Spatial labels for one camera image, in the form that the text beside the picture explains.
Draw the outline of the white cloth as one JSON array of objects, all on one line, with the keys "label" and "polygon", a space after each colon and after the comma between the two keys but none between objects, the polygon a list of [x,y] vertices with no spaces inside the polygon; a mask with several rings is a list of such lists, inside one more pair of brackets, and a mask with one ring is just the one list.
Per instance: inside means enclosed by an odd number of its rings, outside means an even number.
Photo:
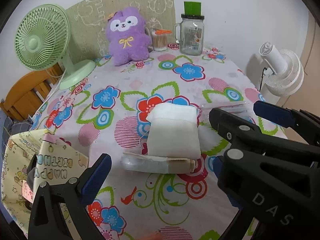
[{"label": "white cloth", "polygon": [[147,120],[151,124],[147,138],[148,155],[200,158],[196,107],[160,103],[148,114]]}]

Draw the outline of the pink tissue pack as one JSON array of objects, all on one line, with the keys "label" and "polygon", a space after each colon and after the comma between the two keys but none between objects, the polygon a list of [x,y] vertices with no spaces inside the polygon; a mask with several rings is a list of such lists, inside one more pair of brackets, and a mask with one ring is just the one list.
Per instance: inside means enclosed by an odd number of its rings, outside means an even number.
[{"label": "pink tissue pack", "polygon": [[22,196],[28,202],[33,203],[33,191],[29,187],[26,180],[23,180],[23,182],[22,182]]}]

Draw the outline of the white circulator fan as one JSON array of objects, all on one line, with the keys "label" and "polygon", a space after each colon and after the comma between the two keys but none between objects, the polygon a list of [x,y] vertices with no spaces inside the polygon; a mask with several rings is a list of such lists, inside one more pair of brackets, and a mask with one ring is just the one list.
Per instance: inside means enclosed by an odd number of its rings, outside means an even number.
[{"label": "white circulator fan", "polygon": [[302,63],[291,50],[278,50],[270,42],[259,48],[261,58],[268,64],[272,74],[265,82],[266,88],[275,96],[291,96],[300,89],[304,80]]}]

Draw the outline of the yellow cartoon storage box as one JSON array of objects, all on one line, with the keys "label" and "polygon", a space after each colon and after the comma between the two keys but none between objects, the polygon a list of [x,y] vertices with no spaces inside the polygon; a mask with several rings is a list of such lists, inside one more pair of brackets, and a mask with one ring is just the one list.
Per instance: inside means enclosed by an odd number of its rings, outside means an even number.
[{"label": "yellow cartoon storage box", "polygon": [[80,177],[88,157],[47,129],[12,135],[5,148],[1,174],[2,204],[24,234],[39,185],[66,183]]}]

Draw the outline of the glass jar green lid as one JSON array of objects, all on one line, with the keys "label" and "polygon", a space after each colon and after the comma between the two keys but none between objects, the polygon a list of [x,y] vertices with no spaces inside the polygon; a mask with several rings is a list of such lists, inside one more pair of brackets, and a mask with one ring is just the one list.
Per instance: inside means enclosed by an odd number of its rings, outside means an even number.
[{"label": "glass jar green lid", "polygon": [[182,21],[173,28],[173,37],[185,55],[199,56],[203,51],[204,15],[201,2],[184,1]]}]

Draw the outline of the cotton swab container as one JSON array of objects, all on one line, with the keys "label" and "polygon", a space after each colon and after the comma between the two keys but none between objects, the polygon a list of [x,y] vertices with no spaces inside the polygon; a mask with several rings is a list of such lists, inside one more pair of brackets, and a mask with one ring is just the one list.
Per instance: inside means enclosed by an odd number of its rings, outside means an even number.
[{"label": "cotton swab container", "polygon": [[152,47],[154,51],[165,51],[168,46],[168,38],[172,31],[166,29],[152,29]]}]

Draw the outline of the purple plush toy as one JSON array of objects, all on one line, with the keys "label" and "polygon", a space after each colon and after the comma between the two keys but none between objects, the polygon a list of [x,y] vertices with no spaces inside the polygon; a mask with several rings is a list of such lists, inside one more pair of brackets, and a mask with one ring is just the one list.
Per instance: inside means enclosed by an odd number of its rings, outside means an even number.
[{"label": "purple plush toy", "polygon": [[115,66],[149,58],[152,40],[145,33],[145,20],[136,7],[126,7],[109,15],[105,29],[108,52]]}]

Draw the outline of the green desk fan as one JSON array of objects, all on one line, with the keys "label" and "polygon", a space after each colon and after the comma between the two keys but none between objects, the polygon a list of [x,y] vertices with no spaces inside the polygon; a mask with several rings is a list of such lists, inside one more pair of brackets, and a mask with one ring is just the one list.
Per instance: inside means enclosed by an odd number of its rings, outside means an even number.
[{"label": "green desk fan", "polygon": [[71,25],[65,9],[43,4],[29,11],[17,28],[15,52],[20,62],[34,71],[45,70],[62,62],[65,73],[59,88],[71,88],[89,76],[96,67],[92,60],[74,64],[69,55]]}]

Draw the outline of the beige cartoon board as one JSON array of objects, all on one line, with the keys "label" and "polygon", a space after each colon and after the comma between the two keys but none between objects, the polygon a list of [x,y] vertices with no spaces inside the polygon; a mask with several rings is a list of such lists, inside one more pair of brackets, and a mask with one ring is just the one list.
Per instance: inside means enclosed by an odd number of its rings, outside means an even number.
[{"label": "beige cartoon board", "polygon": [[69,55],[73,63],[96,59],[108,54],[106,37],[110,24],[116,18],[116,29],[126,29],[128,17],[134,14],[127,8],[135,8],[145,20],[145,33],[155,29],[171,30],[176,23],[174,0],[83,0],[66,9],[71,26]]}]

